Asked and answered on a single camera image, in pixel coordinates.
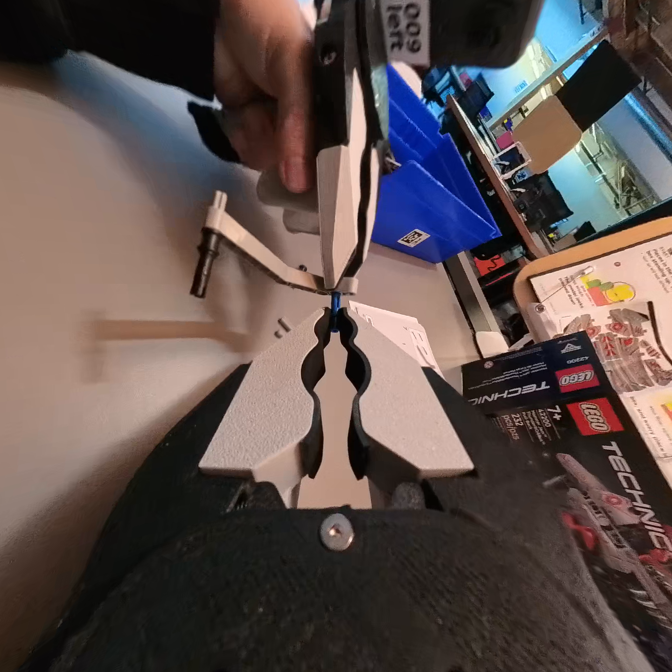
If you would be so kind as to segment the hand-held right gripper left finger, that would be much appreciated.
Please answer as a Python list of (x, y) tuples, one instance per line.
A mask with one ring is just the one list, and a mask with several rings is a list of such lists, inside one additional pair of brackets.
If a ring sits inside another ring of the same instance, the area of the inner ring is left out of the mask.
[(321, 404), (330, 311), (321, 308), (249, 364), (199, 469), (206, 475), (271, 483), (297, 508), (304, 477), (323, 458)]

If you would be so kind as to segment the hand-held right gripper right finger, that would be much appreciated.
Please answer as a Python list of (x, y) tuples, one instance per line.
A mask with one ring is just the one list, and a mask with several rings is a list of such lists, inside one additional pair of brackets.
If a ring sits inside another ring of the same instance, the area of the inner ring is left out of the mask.
[(341, 308), (345, 373), (355, 388), (348, 431), (354, 475), (367, 480), (372, 508), (392, 504), (399, 486), (469, 475), (475, 469), (440, 394), (455, 390), (382, 332)]

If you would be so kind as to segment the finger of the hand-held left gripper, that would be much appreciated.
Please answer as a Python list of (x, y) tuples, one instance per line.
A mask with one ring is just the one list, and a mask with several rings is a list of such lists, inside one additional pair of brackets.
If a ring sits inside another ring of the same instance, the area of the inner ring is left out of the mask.
[(364, 211), (365, 228), (364, 228), (364, 235), (362, 238), (362, 263), (364, 263), (367, 258), (372, 238), (374, 221), (376, 217), (378, 195), (379, 195), (380, 176), (381, 176), (380, 153), (378, 148), (374, 147), (370, 151), (370, 168), (369, 168), (370, 189), (369, 189), (368, 201)]
[(324, 287), (329, 291), (355, 292), (356, 276), (346, 270), (359, 242), (359, 206), (363, 194), (362, 159), (367, 148), (367, 125), (362, 83), (357, 69), (352, 73), (349, 142), (324, 148), (316, 159), (318, 223)]

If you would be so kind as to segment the grey toy brick beam assembly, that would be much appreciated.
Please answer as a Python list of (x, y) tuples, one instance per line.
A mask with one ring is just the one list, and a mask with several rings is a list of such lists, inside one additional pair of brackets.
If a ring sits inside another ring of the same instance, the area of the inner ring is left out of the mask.
[(356, 278), (344, 277), (336, 288), (330, 289), (327, 288), (322, 276), (290, 267), (231, 217), (226, 211), (226, 203), (226, 193), (215, 191), (197, 246), (199, 256), (189, 290), (192, 296), (196, 298), (206, 296), (213, 265), (219, 256), (221, 245), (282, 286), (321, 296), (335, 292), (345, 296), (354, 296), (357, 293), (359, 282)]

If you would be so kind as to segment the person's left forearm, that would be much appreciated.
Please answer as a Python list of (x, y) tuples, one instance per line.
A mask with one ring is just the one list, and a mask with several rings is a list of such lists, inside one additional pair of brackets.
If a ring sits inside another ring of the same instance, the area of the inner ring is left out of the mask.
[(124, 71), (214, 97), (217, 1), (2, 1), (1, 60), (91, 54)]

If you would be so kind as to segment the long wooden background desk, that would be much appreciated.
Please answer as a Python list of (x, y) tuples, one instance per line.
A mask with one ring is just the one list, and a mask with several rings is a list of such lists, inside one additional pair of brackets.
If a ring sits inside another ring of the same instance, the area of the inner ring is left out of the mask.
[(551, 251), (545, 246), (537, 234), (533, 234), (528, 229), (524, 218), (517, 211), (511, 190), (504, 182), (500, 174), (492, 165), (494, 154), (485, 140), (479, 135), (473, 122), (464, 113), (458, 102), (453, 96), (447, 96), (446, 110), (450, 111), (454, 116), (457, 124), (465, 135), (472, 153), (476, 157), (481, 169), (486, 174), (492, 189), (494, 189), (499, 198), (501, 206), (507, 212), (511, 223), (515, 226), (516, 231), (524, 242), (524, 247), (527, 249), (533, 259), (549, 256)]

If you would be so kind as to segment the light grey desk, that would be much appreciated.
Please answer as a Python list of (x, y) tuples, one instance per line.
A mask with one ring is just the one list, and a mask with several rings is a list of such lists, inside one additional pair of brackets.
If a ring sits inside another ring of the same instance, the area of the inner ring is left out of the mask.
[(189, 295), (217, 189), (287, 264), (315, 237), (200, 141), (189, 97), (91, 56), (1, 64), (1, 670), (55, 626), (105, 520), (167, 432), (329, 298), (223, 247)]

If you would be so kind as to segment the person's left hand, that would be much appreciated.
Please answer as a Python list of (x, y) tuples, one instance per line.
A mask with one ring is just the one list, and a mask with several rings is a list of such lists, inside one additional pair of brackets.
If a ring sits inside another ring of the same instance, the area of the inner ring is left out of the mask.
[(296, 1), (220, 1), (214, 91), (242, 164), (312, 188), (313, 31)]

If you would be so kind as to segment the blue plastic bin with label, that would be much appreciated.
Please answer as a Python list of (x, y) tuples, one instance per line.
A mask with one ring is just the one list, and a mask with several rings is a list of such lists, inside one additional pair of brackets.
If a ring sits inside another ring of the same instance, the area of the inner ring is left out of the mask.
[(498, 236), (494, 223), (414, 161), (380, 180), (373, 243), (441, 264)]

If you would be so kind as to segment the white plastic tray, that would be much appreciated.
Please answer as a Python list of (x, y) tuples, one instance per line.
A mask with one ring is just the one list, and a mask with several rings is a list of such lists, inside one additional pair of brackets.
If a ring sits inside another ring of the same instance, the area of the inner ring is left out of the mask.
[(431, 368), (443, 376), (434, 357), (427, 333), (415, 317), (393, 313), (353, 300), (349, 301), (348, 307), (351, 312), (384, 334), (406, 354), (414, 357), (421, 366)]

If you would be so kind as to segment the black and tan pillar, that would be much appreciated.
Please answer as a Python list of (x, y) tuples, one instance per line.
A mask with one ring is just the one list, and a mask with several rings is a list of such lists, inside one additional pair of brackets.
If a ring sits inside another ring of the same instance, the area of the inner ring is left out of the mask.
[(514, 142), (530, 158), (529, 171), (547, 172), (640, 81), (611, 42), (600, 42), (557, 94), (543, 100), (514, 128)]

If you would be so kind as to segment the black toy brick box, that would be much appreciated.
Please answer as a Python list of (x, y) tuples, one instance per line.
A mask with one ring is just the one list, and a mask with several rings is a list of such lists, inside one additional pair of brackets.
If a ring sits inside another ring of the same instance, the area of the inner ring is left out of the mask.
[(577, 332), (461, 367), (462, 394), (544, 485), (609, 607), (656, 671), (671, 670), (671, 488), (589, 336)]

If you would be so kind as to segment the black desktop equipment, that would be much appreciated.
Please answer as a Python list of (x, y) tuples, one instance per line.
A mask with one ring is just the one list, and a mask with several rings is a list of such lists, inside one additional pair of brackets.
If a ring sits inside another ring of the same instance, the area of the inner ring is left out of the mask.
[(514, 206), (531, 232), (548, 229), (574, 214), (547, 171), (517, 182), (511, 193)]

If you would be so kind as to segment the printed instruction sheet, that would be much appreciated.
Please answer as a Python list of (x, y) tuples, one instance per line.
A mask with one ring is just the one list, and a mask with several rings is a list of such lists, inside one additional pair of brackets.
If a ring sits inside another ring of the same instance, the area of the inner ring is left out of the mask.
[(531, 279), (549, 337), (585, 332), (654, 458), (671, 461), (671, 235)]

